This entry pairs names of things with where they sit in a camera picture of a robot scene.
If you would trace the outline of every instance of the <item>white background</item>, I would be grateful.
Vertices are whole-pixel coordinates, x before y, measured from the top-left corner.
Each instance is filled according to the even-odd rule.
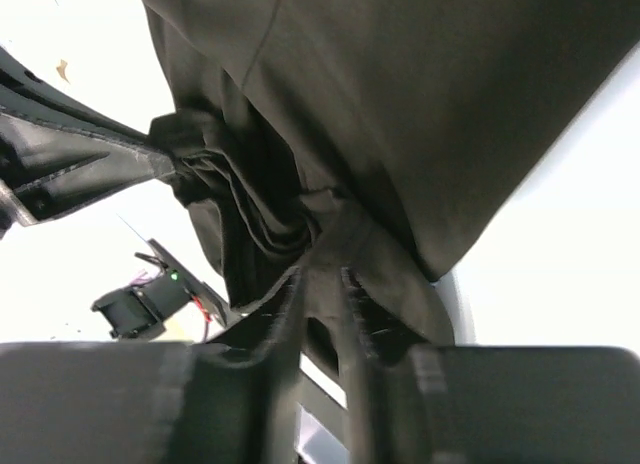
[[[0,43],[39,77],[143,132],[171,112],[138,0],[57,1],[0,0]],[[60,59],[70,83],[55,71]],[[634,53],[456,267],[467,342],[640,351],[639,112]],[[132,254],[144,250],[116,213],[222,290],[185,211],[148,183],[0,241],[0,340],[107,339],[89,306],[134,277]],[[185,312],[181,329],[200,335],[197,310]]]

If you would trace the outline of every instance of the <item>red wire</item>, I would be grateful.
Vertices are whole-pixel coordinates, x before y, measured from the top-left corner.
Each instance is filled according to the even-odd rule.
[[[209,314],[209,311],[207,311],[204,308],[204,306],[202,305],[202,302],[200,302],[200,299],[198,299],[197,296],[193,296],[192,299],[195,305],[198,306],[198,309],[200,309],[200,312],[202,312],[202,315],[204,316],[205,320],[207,322],[211,322],[212,321],[211,314]]]

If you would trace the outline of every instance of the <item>black mechanical part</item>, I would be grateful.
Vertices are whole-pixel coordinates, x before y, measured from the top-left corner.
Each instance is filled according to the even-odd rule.
[[[73,101],[0,49],[0,213],[22,225],[57,219],[174,173],[144,135]]]
[[[436,348],[343,277],[352,463],[640,462],[629,352]],[[3,461],[295,462],[304,286],[207,344],[1,348]]]
[[[160,275],[140,285],[112,291],[98,299],[91,310],[100,312],[113,327],[114,339],[158,337],[165,331],[163,323],[197,299],[202,307],[226,327],[235,322],[228,304],[213,289],[199,281],[157,241],[148,241],[155,256],[137,253],[136,257],[157,265]]]

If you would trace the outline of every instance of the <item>black cloth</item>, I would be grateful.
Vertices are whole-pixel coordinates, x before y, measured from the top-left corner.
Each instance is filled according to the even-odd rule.
[[[435,342],[428,281],[640,39],[640,0],[143,1],[178,110],[150,143],[232,306],[304,262],[331,331],[350,265]]]

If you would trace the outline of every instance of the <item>black garment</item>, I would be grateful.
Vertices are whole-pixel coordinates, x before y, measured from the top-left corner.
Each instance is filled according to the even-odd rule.
[[[302,259],[331,329],[323,295],[351,265],[436,342],[428,280],[640,39],[640,0],[143,1],[180,111],[150,142],[174,149],[231,304]]]

